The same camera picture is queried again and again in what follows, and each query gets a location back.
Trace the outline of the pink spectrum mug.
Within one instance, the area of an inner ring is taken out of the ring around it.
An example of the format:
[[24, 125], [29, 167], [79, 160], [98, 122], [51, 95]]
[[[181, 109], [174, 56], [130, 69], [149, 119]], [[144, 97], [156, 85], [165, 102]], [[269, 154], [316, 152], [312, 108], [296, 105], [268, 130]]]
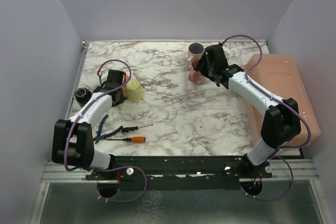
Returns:
[[188, 79], [194, 84], [203, 84], [206, 80], [206, 78], [198, 71], [195, 70], [196, 65], [198, 64], [199, 59], [193, 60], [191, 63], [191, 71], [188, 74]]

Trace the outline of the light green mug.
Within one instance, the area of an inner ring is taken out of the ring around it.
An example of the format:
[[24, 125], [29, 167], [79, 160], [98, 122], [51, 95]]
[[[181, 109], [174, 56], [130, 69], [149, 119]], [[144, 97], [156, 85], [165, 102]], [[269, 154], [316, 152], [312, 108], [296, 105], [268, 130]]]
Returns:
[[121, 111], [122, 108], [123, 108], [123, 104], [121, 103], [121, 104], [117, 105], [116, 108], [117, 108], [119, 111]]

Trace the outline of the salmon pink mug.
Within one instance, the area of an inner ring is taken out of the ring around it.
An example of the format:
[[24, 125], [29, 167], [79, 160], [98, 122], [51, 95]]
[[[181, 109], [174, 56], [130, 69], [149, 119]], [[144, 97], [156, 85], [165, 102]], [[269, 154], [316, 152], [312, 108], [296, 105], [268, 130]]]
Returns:
[[[129, 76], [128, 76], [126, 73], [124, 73], [124, 76], [123, 76], [123, 82], [122, 82], [122, 83], [123, 83], [123, 84], [124, 84], [124, 83], [127, 83], [128, 80], [129, 80]], [[126, 97], [127, 97], [126, 85], [124, 85], [124, 86], [121, 88], [121, 92], [122, 92], [123, 96], [126, 98]]]

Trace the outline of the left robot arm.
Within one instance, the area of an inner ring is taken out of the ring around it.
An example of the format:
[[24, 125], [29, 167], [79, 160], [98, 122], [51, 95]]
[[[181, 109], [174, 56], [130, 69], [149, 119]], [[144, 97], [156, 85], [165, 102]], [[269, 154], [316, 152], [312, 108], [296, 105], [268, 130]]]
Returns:
[[109, 70], [107, 79], [94, 89], [81, 88], [75, 92], [81, 109], [67, 120], [58, 120], [54, 127], [52, 161], [66, 167], [98, 169], [99, 175], [110, 179], [115, 175], [113, 156], [96, 151], [94, 143], [103, 139], [92, 135], [92, 128], [106, 112], [126, 98], [125, 84], [129, 76], [119, 70]]

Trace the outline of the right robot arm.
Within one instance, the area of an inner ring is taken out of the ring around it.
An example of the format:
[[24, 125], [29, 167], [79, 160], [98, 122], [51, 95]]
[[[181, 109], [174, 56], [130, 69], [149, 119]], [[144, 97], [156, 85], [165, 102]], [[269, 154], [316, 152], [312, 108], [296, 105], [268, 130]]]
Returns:
[[296, 100], [285, 100], [270, 93], [253, 82], [243, 68], [236, 64], [229, 65], [221, 45], [206, 47], [195, 70], [217, 86], [222, 85], [243, 97], [264, 117], [260, 140], [243, 157], [241, 171], [246, 177], [258, 174], [261, 164], [301, 132]]

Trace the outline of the yellow-green faceted mug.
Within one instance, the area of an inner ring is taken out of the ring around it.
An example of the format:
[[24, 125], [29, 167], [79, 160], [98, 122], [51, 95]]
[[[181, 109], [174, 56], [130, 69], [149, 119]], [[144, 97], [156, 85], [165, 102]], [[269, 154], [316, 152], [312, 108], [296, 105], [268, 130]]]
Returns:
[[130, 102], [138, 103], [143, 99], [142, 87], [137, 79], [130, 79], [125, 86], [125, 91]]

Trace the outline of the black mug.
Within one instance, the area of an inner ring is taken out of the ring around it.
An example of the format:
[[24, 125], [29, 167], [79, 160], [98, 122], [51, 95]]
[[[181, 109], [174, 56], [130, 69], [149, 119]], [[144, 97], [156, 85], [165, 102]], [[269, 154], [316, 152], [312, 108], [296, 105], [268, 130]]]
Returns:
[[75, 91], [75, 99], [80, 107], [84, 107], [92, 97], [92, 93], [87, 88], [78, 88]]

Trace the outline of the pink storage bin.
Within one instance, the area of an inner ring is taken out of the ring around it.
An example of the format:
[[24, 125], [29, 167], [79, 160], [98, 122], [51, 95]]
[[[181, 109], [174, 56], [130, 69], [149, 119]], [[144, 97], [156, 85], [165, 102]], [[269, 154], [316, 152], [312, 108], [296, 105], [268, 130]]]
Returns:
[[[259, 54], [254, 54], [244, 65], [248, 70], [259, 59]], [[284, 99], [293, 98], [298, 103], [299, 114], [308, 123], [311, 130], [311, 139], [308, 145], [320, 136], [321, 131], [314, 114], [313, 108], [306, 93], [295, 59], [286, 54], [263, 54], [261, 62], [249, 72], [255, 82], [262, 85], [271, 93]], [[263, 124], [263, 116], [247, 100], [244, 100], [251, 140], [254, 145], [261, 138], [260, 130]], [[308, 137], [307, 128], [301, 124], [301, 133], [294, 137], [285, 146], [303, 144]]]

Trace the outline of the black handled screwdriver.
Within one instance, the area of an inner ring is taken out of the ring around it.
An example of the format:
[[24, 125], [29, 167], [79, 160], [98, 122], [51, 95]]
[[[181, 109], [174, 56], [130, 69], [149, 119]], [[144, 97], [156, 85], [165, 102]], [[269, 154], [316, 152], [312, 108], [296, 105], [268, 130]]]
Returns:
[[132, 131], [136, 131], [136, 130], [141, 129], [141, 128], [149, 127], [149, 126], [153, 126], [153, 124], [141, 125], [141, 126], [132, 126], [132, 127], [123, 127], [120, 130], [120, 132], [122, 134], [126, 134], [126, 133], [129, 133], [129, 132], [132, 132]]

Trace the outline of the orange handled screwdriver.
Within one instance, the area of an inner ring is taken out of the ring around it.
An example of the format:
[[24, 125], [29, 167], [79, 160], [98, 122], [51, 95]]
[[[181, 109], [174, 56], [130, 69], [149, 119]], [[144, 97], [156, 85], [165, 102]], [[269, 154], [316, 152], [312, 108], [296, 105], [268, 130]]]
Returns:
[[126, 137], [126, 138], [106, 138], [106, 141], [124, 141], [124, 142], [132, 142], [132, 143], [144, 143], [146, 141], [146, 138], [144, 136]]

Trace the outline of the black mounting base plate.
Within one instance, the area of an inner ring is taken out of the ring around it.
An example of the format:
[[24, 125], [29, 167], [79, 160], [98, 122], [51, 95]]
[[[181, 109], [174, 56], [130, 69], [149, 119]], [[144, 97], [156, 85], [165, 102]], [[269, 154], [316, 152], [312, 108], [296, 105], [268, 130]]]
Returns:
[[240, 181], [271, 178], [269, 162], [254, 169], [242, 156], [117, 156], [120, 172], [93, 172], [87, 182], [124, 191], [238, 190]]

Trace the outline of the aluminium rail frame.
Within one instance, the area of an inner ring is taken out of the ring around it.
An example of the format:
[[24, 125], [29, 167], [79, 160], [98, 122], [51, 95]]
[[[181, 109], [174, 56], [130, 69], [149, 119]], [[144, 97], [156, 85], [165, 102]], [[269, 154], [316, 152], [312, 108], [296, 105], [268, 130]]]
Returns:
[[101, 141], [119, 174], [48, 162], [32, 223], [325, 223], [317, 171], [298, 151], [243, 176], [253, 145], [242, 97], [189, 81], [187, 41], [95, 41], [78, 85], [127, 72], [144, 97], [111, 108], [104, 130], [144, 124], [142, 144]]

